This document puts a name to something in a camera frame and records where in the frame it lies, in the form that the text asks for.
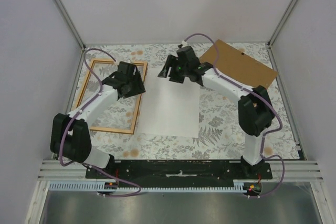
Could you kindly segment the wooden picture frame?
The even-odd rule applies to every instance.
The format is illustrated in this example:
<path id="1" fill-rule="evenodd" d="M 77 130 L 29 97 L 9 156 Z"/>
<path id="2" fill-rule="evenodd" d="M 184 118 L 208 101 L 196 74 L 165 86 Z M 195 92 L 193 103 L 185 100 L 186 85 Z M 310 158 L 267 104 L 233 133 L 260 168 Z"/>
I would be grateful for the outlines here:
<path id="1" fill-rule="evenodd" d="M 147 72 L 148 63 L 146 61 L 135 61 L 132 64 L 135 64 L 141 74 L 143 83 L 145 81 L 145 76 Z M 100 131 L 100 132 L 110 132 L 110 133 L 119 133 L 119 134 L 134 134 L 135 124 L 137 122 L 138 112 L 140 108 L 141 95 L 136 95 L 135 108 L 132 112 L 131 125 L 129 129 L 121 129 L 121 128 L 110 128 L 110 127 L 97 127 L 93 126 L 93 123 L 96 119 L 110 106 L 121 99 L 126 98 L 118 98 L 117 90 L 111 86 L 105 86 L 102 84 L 102 81 L 98 81 L 99 89 L 96 94 L 92 95 L 88 98 L 83 105 L 80 104 L 83 98 L 83 94 L 85 88 L 87 87 L 88 80 L 90 76 L 93 74 L 93 65 L 89 67 L 90 73 L 87 74 L 86 80 L 83 88 L 80 91 L 80 95 L 76 104 L 76 108 L 72 110 L 69 115 L 71 118 L 75 118 L 77 120 L 83 119 L 90 130 L 92 131 Z"/>

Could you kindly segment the white photo paper sheet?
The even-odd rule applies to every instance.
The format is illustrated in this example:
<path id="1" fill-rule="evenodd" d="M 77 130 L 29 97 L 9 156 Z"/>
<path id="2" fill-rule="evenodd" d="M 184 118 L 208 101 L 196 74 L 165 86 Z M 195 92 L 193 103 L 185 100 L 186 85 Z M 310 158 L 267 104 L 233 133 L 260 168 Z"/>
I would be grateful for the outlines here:
<path id="1" fill-rule="evenodd" d="M 138 132 L 161 136 L 198 137 L 200 86 L 148 73 L 142 95 Z"/>

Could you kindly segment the brown frame backing board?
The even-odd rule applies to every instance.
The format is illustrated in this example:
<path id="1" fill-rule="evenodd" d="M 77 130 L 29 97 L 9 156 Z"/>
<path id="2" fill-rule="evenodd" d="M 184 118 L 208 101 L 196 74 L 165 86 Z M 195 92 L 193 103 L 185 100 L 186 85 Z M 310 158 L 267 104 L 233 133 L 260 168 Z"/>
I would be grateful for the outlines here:
<path id="1" fill-rule="evenodd" d="M 225 43 L 216 41 L 220 57 L 216 67 L 227 76 L 252 87 L 271 89 L 278 72 L 272 68 L 267 47 L 263 43 Z"/>

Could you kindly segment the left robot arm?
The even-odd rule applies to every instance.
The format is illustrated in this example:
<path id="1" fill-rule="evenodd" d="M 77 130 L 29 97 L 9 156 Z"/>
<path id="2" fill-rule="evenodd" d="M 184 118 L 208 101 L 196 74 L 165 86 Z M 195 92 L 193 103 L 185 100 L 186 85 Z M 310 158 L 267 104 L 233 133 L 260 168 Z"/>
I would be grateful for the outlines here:
<path id="1" fill-rule="evenodd" d="M 74 162 L 95 166 L 102 177 L 110 178 L 116 171 L 114 157 L 92 146 L 90 127 L 109 106 L 143 94 L 145 87 L 137 66 L 124 61 L 105 79 L 94 76 L 99 84 L 96 93 L 80 107 L 54 117 L 50 150 L 59 156 L 61 166 Z"/>

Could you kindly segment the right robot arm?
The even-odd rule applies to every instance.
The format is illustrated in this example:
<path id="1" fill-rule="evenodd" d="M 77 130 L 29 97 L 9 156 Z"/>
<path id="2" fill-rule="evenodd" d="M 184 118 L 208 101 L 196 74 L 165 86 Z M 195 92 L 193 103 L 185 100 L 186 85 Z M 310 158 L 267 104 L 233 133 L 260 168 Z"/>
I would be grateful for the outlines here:
<path id="1" fill-rule="evenodd" d="M 241 174 L 254 178 L 264 165 L 262 158 L 264 133 L 271 126 L 275 115 L 267 90 L 253 88 L 221 73 L 213 64 L 200 62 L 191 46 L 181 47 L 177 55 L 168 55 L 159 78 L 169 78 L 170 82 L 183 83 L 185 78 L 201 87 L 214 90 L 238 109 L 238 123 L 245 132 L 245 149 L 241 157 Z"/>

